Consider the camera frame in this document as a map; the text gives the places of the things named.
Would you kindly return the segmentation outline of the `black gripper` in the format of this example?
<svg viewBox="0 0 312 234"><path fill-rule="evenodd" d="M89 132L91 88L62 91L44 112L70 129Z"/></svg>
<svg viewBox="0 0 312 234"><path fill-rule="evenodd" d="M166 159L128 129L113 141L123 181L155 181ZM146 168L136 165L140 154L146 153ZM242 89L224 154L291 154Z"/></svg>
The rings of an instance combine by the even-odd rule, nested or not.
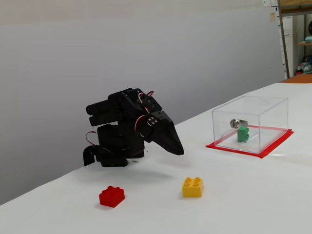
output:
<svg viewBox="0 0 312 234"><path fill-rule="evenodd" d="M164 111L151 112L140 120L139 134L146 142L154 142L169 153L184 154L175 125Z"/></svg>

